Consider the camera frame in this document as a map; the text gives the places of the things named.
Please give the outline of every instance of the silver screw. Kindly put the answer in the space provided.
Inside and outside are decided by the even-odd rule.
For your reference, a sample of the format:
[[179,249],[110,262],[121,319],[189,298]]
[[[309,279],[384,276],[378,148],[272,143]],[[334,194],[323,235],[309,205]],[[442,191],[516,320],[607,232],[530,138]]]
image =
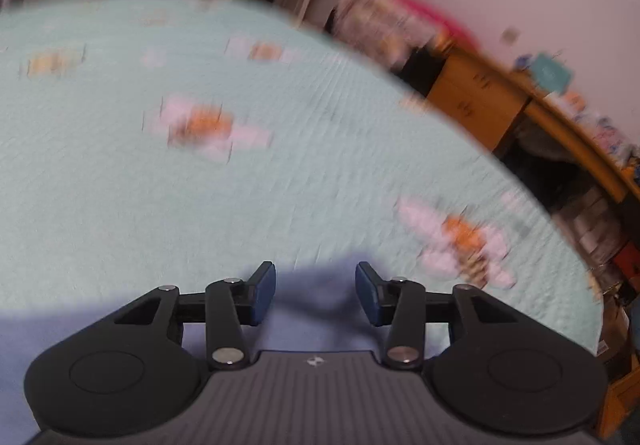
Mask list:
[[409,346],[396,346],[386,352],[386,355],[393,361],[402,362],[408,364],[409,362],[416,361],[420,356],[420,353],[415,348]]
[[219,348],[211,353],[211,358],[220,364],[236,364],[244,359],[244,353],[237,348]]

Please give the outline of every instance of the teal object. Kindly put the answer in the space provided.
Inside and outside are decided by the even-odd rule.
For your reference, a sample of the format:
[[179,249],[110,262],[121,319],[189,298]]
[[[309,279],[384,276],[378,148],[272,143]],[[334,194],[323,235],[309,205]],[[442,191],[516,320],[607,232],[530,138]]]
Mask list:
[[[295,273],[359,252],[381,273],[449,292],[394,211],[401,195],[506,234],[517,283],[491,295],[596,349],[602,306],[547,214],[498,160],[410,90],[288,16],[249,1],[64,0],[0,15],[0,316],[202,291],[262,261]],[[225,56],[230,37],[283,44],[289,64]],[[84,46],[63,76],[33,54]],[[148,49],[166,65],[147,68]],[[218,163],[143,132],[172,93],[273,133]],[[519,197],[507,208],[503,197]],[[353,276],[355,266],[344,272]],[[446,328],[430,330],[433,349]]]
[[574,77],[573,72],[565,68],[560,62],[546,53],[540,53],[533,60],[529,71],[536,84],[548,92],[564,94]]

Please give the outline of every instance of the bed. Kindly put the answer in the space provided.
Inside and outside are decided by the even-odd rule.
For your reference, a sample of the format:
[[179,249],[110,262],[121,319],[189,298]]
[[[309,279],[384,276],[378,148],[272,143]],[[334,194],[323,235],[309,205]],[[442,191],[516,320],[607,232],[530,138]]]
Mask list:
[[[450,291],[461,278],[430,269],[416,208],[499,232],[510,280],[485,290],[595,352],[602,302],[528,192],[409,87],[288,16],[64,0],[0,25],[0,443],[36,430],[29,362],[158,285],[203,291],[268,260],[304,300],[367,260]],[[193,107],[232,115],[229,138],[173,142]],[[350,345],[308,333],[266,345]],[[429,330],[428,354],[446,345]]]

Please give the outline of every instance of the mattress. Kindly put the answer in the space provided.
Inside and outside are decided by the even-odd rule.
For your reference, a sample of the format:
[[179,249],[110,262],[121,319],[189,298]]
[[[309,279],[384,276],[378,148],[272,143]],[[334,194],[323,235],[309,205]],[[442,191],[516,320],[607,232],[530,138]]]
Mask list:
[[[255,43],[276,55],[247,56]],[[0,16],[0,61],[0,443],[35,429],[29,361],[158,285],[203,291],[265,260],[349,282],[368,260],[449,292],[460,278],[425,267],[400,198],[497,227],[514,284],[486,290],[596,349],[602,303],[528,192],[446,118],[406,107],[399,80],[283,14],[49,2]],[[168,143],[162,110],[188,103],[232,114],[233,141]],[[428,353],[446,345],[446,328],[428,331]]]

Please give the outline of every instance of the wooden desk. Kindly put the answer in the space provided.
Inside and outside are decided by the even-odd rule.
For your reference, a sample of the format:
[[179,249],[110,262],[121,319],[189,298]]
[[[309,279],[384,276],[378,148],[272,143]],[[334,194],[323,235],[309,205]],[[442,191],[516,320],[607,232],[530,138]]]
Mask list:
[[628,235],[640,245],[640,187],[625,176],[579,125],[549,104],[529,78],[492,60],[450,46],[427,99],[492,152],[522,118],[562,144],[617,206]]

